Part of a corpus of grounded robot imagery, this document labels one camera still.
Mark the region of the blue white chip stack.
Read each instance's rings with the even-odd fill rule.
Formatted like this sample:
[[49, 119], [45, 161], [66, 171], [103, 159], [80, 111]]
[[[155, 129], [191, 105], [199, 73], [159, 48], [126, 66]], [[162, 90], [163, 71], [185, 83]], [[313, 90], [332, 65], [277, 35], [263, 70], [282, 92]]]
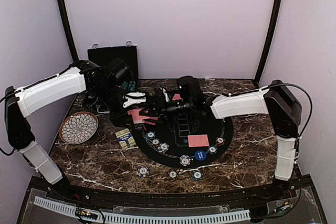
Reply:
[[147, 178], [149, 176], [149, 169], [146, 166], [141, 166], [138, 168], [138, 176], [141, 178]]

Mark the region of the red playing card deck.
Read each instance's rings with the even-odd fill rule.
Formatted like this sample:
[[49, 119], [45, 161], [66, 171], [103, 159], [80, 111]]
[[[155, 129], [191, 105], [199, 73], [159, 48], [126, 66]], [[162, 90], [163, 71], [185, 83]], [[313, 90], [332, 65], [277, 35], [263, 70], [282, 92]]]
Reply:
[[128, 115], [132, 116], [134, 124], [144, 123], [146, 119], [149, 119], [148, 116], [140, 115], [142, 108], [132, 109], [128, 111]]

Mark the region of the red chip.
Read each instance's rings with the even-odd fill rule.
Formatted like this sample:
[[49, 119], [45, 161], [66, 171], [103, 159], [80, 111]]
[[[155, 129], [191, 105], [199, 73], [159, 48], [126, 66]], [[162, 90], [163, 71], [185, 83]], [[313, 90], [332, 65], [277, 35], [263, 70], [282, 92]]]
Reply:
[[222, 137], [218, 137], [216, 139], [216, 144], [219, 145], [219, 146], [224, 145], [225, 144], [225, 139], [222, 138]]

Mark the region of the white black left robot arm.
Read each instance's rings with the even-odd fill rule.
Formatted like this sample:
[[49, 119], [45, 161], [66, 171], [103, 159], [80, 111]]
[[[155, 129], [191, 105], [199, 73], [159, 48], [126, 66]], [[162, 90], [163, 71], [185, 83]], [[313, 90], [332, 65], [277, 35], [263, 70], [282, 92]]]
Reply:
[[5, 125], [8, 142], [19, 151], [35, 170], [51, 185], [63, 201], [74, 197], [65, 175], [37, 142], [27, 118], [39, 109], [73, 94], [89, 92], [98, 97], [110, 111], [113, 125], [133, 127], [132, 117], [126, 108], [146, 101], [141, 92], [121, 89], [130, 67], [121, 59], [101, 67], [89, 60], [78, 60], [66, 70], [33, 84], [15, 89], [10, 86], [1, 99], [5, 106]]

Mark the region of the orange chip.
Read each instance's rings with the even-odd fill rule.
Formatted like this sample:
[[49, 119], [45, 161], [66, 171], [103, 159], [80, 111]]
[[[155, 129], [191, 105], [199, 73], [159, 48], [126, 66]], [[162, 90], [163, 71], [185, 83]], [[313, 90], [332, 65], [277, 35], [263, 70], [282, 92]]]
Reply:
[[151, 140], [151, 145], [152, 145], [152, 146], [158, 146], [158, 145], [160, 145], [160, 144], [161, 144], [161, 142], [160, 142], [160, 140], [157, 139], [157, 138]]

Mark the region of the teal blue chip stack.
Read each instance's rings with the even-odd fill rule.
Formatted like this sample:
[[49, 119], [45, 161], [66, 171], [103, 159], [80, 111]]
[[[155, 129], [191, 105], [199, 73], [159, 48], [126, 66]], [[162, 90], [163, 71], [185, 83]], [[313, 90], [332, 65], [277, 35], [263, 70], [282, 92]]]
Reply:
[[192, 180], [193, 181], [200, 181], [204, 177], [203, 173], [199, 170], [192, 171]]

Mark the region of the brown white chip stack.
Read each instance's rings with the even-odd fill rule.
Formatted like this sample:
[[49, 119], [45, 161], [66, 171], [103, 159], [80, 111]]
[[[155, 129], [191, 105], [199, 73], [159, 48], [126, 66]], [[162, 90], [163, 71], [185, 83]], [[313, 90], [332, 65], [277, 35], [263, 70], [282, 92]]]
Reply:
[[176, 180], [178, 178], [178, 173], [174, 170], [168, 172], [167, 177], [169, 180]]

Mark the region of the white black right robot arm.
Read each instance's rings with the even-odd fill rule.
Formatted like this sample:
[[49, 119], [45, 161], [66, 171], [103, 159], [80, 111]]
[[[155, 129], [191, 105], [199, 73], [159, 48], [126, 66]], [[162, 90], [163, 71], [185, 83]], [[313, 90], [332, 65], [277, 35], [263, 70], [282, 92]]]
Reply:
[[[153, 93], [156, 87], [176, 89], [175, 79], [150, 79], [140, 81], [140, 90]], [[225, 91], [242, 92], [253, 89], [250, 80], [200, 80], [204, 93], [214, 95]], [[243, 115], [233, 117], [234, 136], [228, 150], [216, 161], [197, 168], [170, 168], [159, 164], [138, 151], [141, 161], [135, 165], [149, 169], [149, 177], [154, 181], [168, 180], [168, 172], [174, 170], [180, 181], [192, 181], [192, 172], [203, 173], [203, 184], [236, 184], [233, 187], [252, 187], [271, 183], [276, 167], [276, 137], [268, 115]]]

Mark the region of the white blue chip bottom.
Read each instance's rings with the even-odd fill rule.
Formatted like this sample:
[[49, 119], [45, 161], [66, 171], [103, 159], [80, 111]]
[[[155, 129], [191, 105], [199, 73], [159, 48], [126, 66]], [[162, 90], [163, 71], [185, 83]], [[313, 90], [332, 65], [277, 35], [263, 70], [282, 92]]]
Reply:
[[182, 155], [180, 157], [180, 164], [182, 166], [186, 167], [186, 166], [190, 165], [190, 163], [191, 163], [191, 159], [188, 155]]

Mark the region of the red card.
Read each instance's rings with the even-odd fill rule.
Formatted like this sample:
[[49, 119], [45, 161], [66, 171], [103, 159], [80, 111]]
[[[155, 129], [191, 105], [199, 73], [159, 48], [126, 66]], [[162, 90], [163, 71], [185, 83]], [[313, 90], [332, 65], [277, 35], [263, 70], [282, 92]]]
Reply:
[[187, 137], [189, 147], [208, 147], [209, 140], [206, 134], [202, 135], [189, 135]]
[[173, 96], [173, 98], [172, 98], [173, 101], [175, 101], [175, 100], [181, 100], [181, 99], [182, 99], [182, 98], [181, 98], [181, 96], [180, 96], [179, 93], [174, 94], [174, 96]]

